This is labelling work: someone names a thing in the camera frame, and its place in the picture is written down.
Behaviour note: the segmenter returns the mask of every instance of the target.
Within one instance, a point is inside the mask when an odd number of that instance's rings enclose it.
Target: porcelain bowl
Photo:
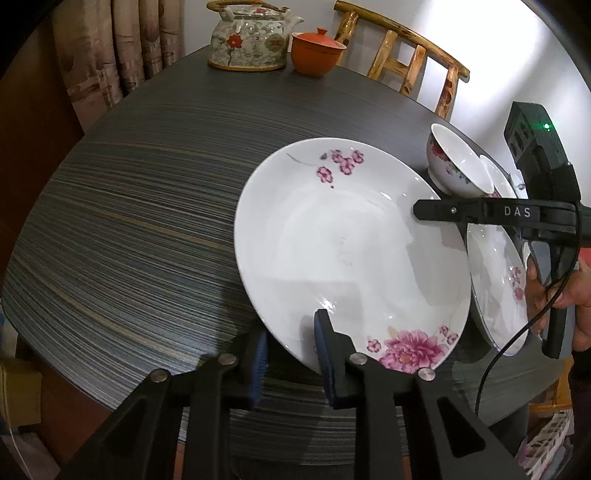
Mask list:
[[[495,191],[491,176],[478,155],[443,125],[431,125],[427,159],[429,177],[443,193],[479,198]]]

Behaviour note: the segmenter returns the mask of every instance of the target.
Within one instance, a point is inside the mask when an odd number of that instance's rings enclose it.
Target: teapot lid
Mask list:
[[[234,18],[244,20],[282,20],[284,12],[273,10],[272,8],[249,5],[233,9]]]

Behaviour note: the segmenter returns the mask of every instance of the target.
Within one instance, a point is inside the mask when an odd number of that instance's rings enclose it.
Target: round table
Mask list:
[[[233,250],[233,219],[254,168],[311,137],[374,145],[417,171],[427,165],[432,111],[335,68],[321,79],[286,69],[238,73],[201,49],[125,98],[72,149],[23,227],[2,302],[22,337],[59,373],[116,407],[154,368],[193,369],[248,329],[255,312]],[[493,354],[469,321],[437,370],[473,405]],[[486,383],[495,422],[559,375],[530,335]],[[321,380],[277,343],[264,397],[236,412],[232,452],[308,465],[353,459],[354,412],[327,406]]]

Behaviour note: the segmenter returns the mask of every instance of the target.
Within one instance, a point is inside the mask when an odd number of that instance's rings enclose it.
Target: teapot handle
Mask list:
[[[214,12],[223,12],[225,8],[229,5],[260,5],[264,8],[271,8],[272,10],[276,10],[278,12],[285,13],[287,11],[287,7],[276,7],[275,5],[268,4],[263,0],[213,0],[212,2],[207,3],[207,8]]]

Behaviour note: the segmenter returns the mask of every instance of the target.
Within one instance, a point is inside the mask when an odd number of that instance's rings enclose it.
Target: cup lid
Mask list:
[[[347,47],[343,45],[341,42],[337,42],[330,37],[326,36],[327,30],[325,28],[317,27],[318,33],[315,32],[306,32],[306,33],[296,33],[294,34],[295,38],[299,38],[300,40],[309,41],[311,43],[316,43],[318,45],[324,45],[325,47],[331,48],[338,48],[339,50],[344,50]]]

